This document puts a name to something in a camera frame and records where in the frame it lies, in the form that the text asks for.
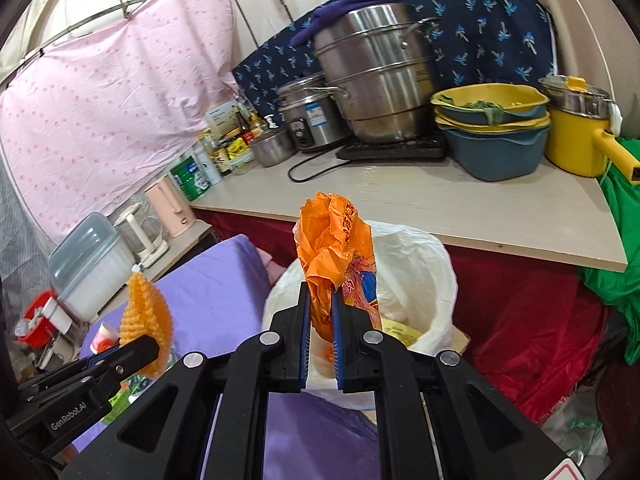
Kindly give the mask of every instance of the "yellow lid knob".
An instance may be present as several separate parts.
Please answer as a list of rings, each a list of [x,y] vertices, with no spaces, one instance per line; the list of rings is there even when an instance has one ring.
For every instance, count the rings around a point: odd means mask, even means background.
[[[586,92],[587,82],[581,77],[571,75],[566,79],[566,87],[574,92]]]

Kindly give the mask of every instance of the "pink polka dot fabric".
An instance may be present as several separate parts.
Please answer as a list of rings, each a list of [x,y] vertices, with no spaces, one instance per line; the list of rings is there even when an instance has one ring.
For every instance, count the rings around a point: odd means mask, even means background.
[[[113,27],[52,47],[0,96],[11,174],[56,243],[110,214],[237,92],[229,0],[149,0]]]

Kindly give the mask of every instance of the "red tablecloth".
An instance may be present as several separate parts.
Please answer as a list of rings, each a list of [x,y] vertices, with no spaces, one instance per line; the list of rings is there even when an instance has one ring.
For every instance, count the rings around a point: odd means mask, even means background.
[[[296,258],[292,222],[199,211],[222,239],[247,235],[274,261]],[[532,421],[548,415],[585,373],[607,319],[574,266],[447,246],[458,278],[455,325],[467,359]]]

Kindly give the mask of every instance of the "palm tree print fabric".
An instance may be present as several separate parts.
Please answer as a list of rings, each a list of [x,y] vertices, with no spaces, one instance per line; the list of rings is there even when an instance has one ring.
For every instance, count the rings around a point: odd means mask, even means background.
[[[430,34],[445,88],[479,82],[538,86],[553,72],[551,17],[537,0],[407,0],[418,16],[439,16]],[[278,113],[279,87],[321,71],[312,42],[290,40],[311,23],[311,12],[265,42],[234,70],[238,84],[262,115]]]

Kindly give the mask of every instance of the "green can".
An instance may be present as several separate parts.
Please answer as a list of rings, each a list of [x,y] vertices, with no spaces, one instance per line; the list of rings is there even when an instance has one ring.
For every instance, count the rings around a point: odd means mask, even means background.
[[[171,174],[189,202],[196,200],[211,186],[192,156],[188,156],[175,168],[172,168]]]

